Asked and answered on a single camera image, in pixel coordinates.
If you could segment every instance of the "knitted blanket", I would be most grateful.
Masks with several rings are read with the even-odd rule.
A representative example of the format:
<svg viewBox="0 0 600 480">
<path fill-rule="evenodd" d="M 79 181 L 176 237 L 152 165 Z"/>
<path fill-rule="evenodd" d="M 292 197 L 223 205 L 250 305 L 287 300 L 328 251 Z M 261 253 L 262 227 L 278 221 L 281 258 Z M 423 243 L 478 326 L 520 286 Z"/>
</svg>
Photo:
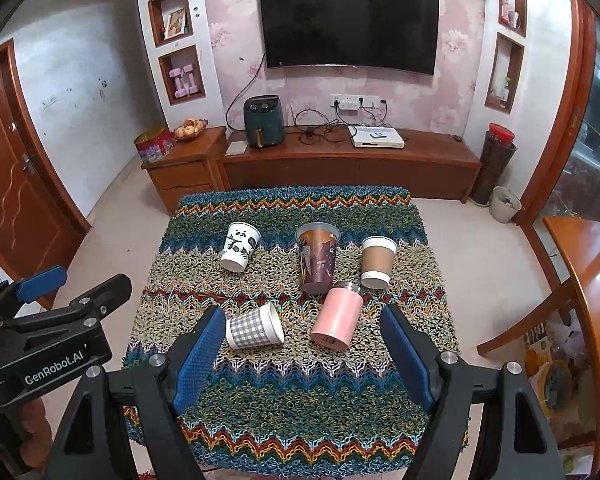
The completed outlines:
<svg viewBox="0 0 600 480">
<path fill-rule="evenodd" d="M 234 221 L 262 233 L 241 274 L 219 265 Z M 398 243 L 390 288 L 363 289 L 363 311 L 346 352 L 319 347 L 309 337 L 324 297 L 301 291 L 294 234 L 311 221 L 329 222 L 342 233 L 336 282 L 358 282 L 365 237 Z M 458 349 L 440 270 L 408 191 L 288 187 L 184 198 L 142 294 L 125 367 L 165 351 L 210 305 L 229 318 L 269 300 L 277 305 L 284 345 L 234 351 L 225 341 L 199 403 L 180 417 L 198 462 L 287 478 L 408 466 L 428 416 L 409 400 L 382 341 L 382 307 L 397 303 L 438 348 Z M 136 409 L 126 408 L 125 416 L 131 437 L 142 444 Z"/>
</svg>

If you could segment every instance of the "pink thermos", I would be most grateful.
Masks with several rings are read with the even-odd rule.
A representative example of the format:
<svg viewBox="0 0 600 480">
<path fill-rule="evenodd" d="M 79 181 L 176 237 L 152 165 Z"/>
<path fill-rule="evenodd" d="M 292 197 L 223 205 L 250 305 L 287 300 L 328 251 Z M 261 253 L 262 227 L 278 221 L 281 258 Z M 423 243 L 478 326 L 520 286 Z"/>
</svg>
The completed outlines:
<svg viewBox="0 0 600 480">
<path fill-rule="evenodd" d="M 349 348 L 362 310 L 361 292 L 355 283 L 333 285 L 311 332 L 311 339 L 316 344 L 338 352 Z"/>
</svg>

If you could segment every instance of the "trash can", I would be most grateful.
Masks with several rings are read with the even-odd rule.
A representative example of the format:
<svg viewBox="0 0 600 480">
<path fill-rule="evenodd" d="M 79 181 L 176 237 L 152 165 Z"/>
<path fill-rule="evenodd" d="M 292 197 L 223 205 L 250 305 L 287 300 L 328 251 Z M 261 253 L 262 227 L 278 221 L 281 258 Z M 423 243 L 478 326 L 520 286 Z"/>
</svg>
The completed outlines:
<svg viewBox="0 0 600 480">
<path fill-rule="evenodd" d="M 496 186 L 493 188 L 493 196 L 489 205 L 489 213 L 501 224 L 508 223 L 518 211 L 522 204 L 517 196 L 506 187 Z"/>
<path fill-rule="evenodd" d="M 470 194 L 470 199 L 474 204 L 481 207 L 489 205 L 493 188 L 498 184 L 504 169 L 516 152 L 513 139 L 514 134 L 511 131 L 499 124 L 489 124 L 480 156 L 482 167 Z"/>
</svg>

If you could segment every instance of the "table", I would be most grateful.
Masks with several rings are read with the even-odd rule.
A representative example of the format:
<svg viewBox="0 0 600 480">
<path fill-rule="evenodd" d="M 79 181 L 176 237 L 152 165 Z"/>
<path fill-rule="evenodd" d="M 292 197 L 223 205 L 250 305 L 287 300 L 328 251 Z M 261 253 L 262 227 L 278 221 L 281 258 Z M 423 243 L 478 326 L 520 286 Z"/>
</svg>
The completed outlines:
<svg viewBox="0 0 600 480">
<path fill-rule="evenodd" d="M 218 263 L 228 225 L 256 226 L 260 245 L 241 274 Z M 298 227 L 340 229 L 334 280 L 360 276 L 362 240 L 398 243 L 392 283 L 365 290 L 347 352 L 317 346 L 310 331 L 324 295 L 300 287 Z M 382 473 L 407 467 L 428 415 L 412 403 L 382 340 L 379 314 L 395 303 L 439 348 L 457 350 L 453 321 L 422 219 L 397 187 L 275 188 L 186 197 L 171 218 L 134 320 L 125 367 L 165 351 L 217 305 L 233 317 L 271 301 L 285 343 L 241 351 L 224 342 L 200 393 L 181 417 L 196 459 L 286 478 Z M 142 442 L 138 414 L 126 407 Z"/>
<path fill-rule="evenodd" d="M 169 213 L 193 193 L 223 190 L 216 160 L 224 154 L 226 126 L 208 128 L 189 142 L 177 142 L 169 155 L 145 162 L 155 189 Z"/>
<path fill-rule="evenodd" d="M 592 361 L 596 387 L 593 471 L 600 468 L 600 222 L 572 217 L 542 219 L 569 270 L 569 278 L 512 328 L 478 345 L 478 353 L 499 348 L 545 321 L 550 313 L 574 308 Z"/>
<path fill-rule="evenodd" d="M 318 133 L 323 128 L 316 128 Z M 349 131 L 337 126 L 311 139 L 285 128 L 282 144 L 247 148 L 218 159 L 225 190 L 276 186 L 401 186 L 414 198 L 466 202 L 480 161 L 462 140 L 398 128 L 403 149 L 356 148 Z M 232 134 L 229 141 L 241 140 Z"/>
</svg>

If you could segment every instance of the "tv screen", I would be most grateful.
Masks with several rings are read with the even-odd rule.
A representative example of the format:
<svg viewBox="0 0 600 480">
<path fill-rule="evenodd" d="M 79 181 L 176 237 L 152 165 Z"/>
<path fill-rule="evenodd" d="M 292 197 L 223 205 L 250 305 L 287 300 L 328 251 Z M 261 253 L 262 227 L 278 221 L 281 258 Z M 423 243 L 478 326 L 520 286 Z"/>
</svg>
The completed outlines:
<svg viewBox="0 0 600 480">
<path fill-rule="evenodd" d="M 379 66 L 433 75 L 439 0 L 260 0 L 267 66 Z"/>
</svg>

